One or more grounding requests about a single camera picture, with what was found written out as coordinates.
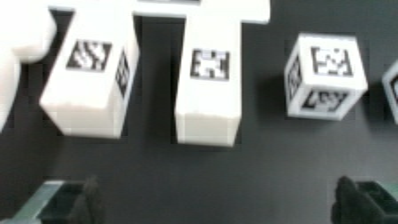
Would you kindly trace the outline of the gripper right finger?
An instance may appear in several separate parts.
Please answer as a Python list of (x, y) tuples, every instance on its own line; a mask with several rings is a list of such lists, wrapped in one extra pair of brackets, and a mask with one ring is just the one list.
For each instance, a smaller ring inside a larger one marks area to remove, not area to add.
[(338, 179), (333, 224), (398, 224), (398, 182)]

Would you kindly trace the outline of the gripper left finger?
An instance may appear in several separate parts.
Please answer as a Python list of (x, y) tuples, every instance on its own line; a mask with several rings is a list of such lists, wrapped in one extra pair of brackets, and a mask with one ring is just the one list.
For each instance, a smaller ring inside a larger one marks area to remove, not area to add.
[(105, 224), (98, 179), (45, 181), (16, 219), (31, 224)]

